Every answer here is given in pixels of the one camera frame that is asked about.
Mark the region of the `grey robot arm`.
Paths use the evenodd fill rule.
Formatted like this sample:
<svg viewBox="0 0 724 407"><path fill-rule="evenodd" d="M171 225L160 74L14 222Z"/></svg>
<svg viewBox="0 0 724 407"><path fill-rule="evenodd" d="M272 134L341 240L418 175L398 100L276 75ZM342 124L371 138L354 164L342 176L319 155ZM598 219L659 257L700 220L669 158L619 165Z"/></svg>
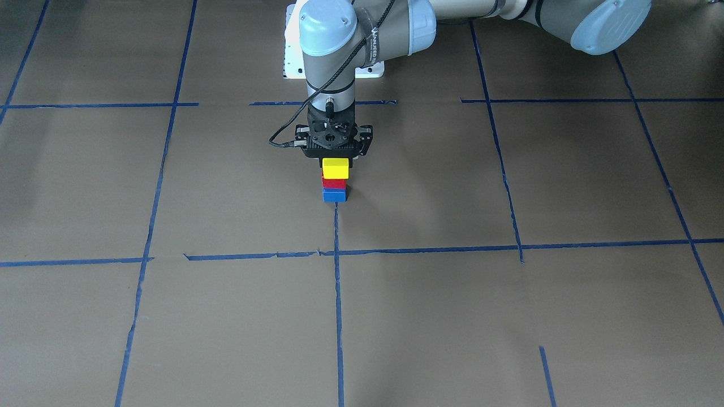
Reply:
<svg viewBox="0 0 724 407"><path fill-rule="evenodd" d="M355 72L429 48L445 20L522 20L601 55L628 41L650 1L297 1L285 28L297 39L308 90L293 141L311 159L355 159L372 144L370 125L355 121Z"/></svg>

